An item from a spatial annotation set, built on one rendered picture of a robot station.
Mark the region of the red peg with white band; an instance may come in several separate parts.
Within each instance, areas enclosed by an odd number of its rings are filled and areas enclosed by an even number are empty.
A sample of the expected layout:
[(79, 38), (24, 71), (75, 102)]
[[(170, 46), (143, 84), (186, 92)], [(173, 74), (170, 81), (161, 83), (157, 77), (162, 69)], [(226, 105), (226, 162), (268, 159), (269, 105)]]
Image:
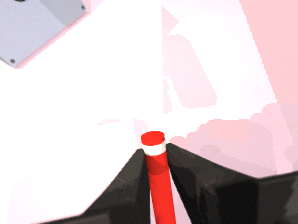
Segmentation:
[(147, 164), (156, 224), (176, 224), (165, 135), (161, 131), (141, 136)]

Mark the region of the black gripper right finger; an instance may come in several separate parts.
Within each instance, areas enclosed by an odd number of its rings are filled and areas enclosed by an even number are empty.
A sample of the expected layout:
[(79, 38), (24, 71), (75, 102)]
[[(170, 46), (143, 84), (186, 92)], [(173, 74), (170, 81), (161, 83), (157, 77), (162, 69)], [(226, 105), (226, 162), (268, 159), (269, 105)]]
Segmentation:
[(298, 170), (257, 178), (173, 143), (166, 155), (192, 224), (275, 224), (298, 214)]

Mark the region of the grey square panel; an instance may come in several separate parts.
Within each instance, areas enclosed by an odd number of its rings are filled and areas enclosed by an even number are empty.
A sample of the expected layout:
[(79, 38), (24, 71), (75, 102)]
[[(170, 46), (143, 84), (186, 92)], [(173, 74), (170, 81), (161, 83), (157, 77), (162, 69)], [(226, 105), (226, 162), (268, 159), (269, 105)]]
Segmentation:
[(13, 68), (87, 10), (82, 0), (0, 0), (0, 61)]

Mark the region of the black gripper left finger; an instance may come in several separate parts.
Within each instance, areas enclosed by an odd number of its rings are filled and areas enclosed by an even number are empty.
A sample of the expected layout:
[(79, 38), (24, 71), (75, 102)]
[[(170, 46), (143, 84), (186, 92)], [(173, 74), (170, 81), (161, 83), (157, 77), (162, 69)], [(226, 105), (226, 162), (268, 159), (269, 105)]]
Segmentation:
[(81, 213), (37, 224), (151, 224), (150, 183), (143, 148)]

